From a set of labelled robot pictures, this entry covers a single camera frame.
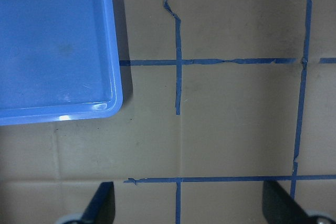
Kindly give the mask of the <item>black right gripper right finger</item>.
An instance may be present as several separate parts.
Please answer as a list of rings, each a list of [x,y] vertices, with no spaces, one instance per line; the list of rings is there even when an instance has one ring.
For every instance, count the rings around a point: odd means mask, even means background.
[[[315,223],[315,217],[310,217],[277,181],[264,181],[262,188],[262,212],[267,223]]]

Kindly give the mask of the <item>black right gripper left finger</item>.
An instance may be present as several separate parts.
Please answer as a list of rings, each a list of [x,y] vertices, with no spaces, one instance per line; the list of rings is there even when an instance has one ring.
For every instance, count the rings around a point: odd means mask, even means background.
[[[113,223],[115,193],[113,182],[103,182],[81,216],[81,223]]]

